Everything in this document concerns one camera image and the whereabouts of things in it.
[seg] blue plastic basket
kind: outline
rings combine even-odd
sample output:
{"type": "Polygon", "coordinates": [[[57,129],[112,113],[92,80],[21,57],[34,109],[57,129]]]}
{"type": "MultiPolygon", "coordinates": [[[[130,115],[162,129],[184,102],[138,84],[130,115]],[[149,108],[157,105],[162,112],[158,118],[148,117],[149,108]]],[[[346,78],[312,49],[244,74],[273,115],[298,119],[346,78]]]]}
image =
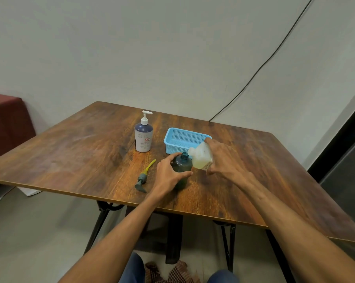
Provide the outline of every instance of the blue plastic basket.
{"type": "Polygon", "coordinates": [[[187,152],[190,147],[196,148],[209,135],[197,133],[193,131],[183,130],[179,128],[169,128],[164,143],[166,144],[166,153],[173,154],[175,152],[187,152]]]}

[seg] green bottle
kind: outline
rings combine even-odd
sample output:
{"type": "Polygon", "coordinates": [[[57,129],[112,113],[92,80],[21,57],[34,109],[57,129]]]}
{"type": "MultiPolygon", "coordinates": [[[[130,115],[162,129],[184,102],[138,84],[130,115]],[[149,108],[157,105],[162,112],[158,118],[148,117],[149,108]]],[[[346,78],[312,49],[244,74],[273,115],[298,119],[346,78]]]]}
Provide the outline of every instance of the green bottle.
{"type": "MultiPolygon", "coordinates": [[[[186,152],[174,158],[171,164],[175,172],[182,173],[192,169],[192,160],[188,157],[186,152]]],[[[187,178],[177,182],[175,189],[182,190],[187,185],[187,178]]]]}

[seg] person's left hand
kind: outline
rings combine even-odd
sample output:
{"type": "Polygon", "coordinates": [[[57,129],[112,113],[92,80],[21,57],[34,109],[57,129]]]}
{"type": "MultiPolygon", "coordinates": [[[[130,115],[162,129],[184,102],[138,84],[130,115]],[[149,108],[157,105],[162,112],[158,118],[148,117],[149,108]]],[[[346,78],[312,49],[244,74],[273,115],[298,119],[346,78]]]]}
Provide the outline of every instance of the person's left hand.
{"type": "Polygon", "coordinates": [[[192,171],[178,173],[173,170],[171,162],[179,155],[181,155],[180,152],[169,155],[160,161],[156,167],[156,179],[150,194],[156,195],[159,200],[162,200],[166,194],[172,191],[178,181],[193,175],[192,171]]]}

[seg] red furniture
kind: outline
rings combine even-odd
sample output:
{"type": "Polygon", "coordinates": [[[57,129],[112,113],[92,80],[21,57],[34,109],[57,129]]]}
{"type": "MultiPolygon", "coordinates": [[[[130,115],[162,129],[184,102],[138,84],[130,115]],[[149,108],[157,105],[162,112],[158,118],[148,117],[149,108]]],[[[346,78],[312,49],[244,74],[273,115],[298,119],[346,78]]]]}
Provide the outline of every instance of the red furniture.
{"type": "Polygon", "coordinates": [[[23,100],[0,94],[0,156],[35,135],[23,100]]]}

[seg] checkered cloth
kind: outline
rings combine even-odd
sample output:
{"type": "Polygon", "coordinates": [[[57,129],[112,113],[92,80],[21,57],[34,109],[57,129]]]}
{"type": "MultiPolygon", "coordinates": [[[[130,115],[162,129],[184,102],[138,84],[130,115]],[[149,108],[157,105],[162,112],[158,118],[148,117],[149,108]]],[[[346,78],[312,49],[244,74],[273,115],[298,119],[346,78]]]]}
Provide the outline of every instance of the checkered cloth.
{"type": "Polygon", "coordinates": [[[187,264],[178,261],[174,269],[171,270],[167,280],[164,280],[154,262],[145,264],[146,276],[145,283],[200,283],[200,279],[195,274],[191,276],[187,270],[187,264]]]}

